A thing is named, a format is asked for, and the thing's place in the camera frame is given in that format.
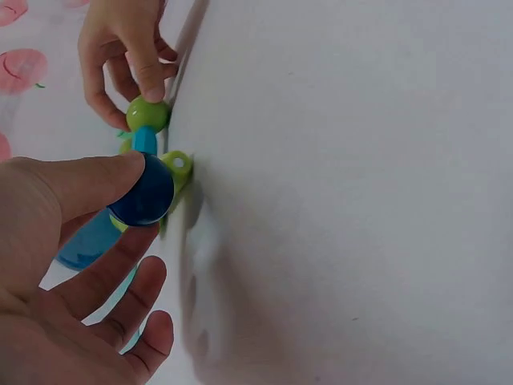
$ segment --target pink apple print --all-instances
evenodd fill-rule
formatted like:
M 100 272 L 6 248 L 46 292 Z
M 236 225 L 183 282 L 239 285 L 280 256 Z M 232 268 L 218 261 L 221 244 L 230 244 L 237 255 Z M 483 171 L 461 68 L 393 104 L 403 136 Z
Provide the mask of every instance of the pink apple print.
M 21 49 L 0 55 L 0 92 L 20 94 L 39 83 L 46 74 L 48 62 L 37 50 Z
M 29 9 L 26 0 L 0 1 L 0 26 L 8 26 L 21 18 Z
M 89 4 L 89 0 L 63 0 L 65 8 L 79 8 Z
M 0 162 L 12 157 L 10 145 L 5 135 L 0 132 Z

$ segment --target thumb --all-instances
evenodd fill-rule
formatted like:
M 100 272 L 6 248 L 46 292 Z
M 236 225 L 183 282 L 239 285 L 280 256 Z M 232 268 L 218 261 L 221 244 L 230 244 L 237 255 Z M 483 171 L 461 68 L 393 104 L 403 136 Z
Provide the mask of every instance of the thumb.
M 164 98 L 164 73 L 151 35 L 137 35 L 123 42 L 130 52 L 135 77 L 144 99 L 158 103 Z

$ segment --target child hand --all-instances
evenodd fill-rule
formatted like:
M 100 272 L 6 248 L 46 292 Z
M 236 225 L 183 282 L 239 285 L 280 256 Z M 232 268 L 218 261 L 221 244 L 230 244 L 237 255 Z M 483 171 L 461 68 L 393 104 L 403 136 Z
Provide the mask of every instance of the child hand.
M 79 37 L 84 93 L 87 103 L 105 122 L 128 131 L 123 114 L 105 92 L 103 65 L 115 89 L 128 101 L 141 94 L 151 103 L 164 97 L 164 80 L 176 75 L 177 54 L 160 37 L 165 0 L 91 0 Z M 126 53 L 135 68 L 132 77 Z

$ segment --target light blue plastic piece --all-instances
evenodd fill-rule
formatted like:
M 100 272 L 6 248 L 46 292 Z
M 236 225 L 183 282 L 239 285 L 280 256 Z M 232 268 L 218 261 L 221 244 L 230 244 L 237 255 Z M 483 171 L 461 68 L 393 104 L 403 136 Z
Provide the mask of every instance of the light blue plastic piece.
M 142 126 L 131 140 L 132 150 L 157 155 L 157 136 L 150 126 Z

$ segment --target fingernail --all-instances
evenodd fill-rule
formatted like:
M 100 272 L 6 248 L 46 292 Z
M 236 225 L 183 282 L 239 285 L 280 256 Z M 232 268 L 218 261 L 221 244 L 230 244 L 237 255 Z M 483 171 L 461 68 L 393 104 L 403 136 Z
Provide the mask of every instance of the fingernail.
M 150 91 L 145 91 L 143 97 L 149 103 L 161 102 L 164 98 L 164 89 L 162 87 L 152 88 Z

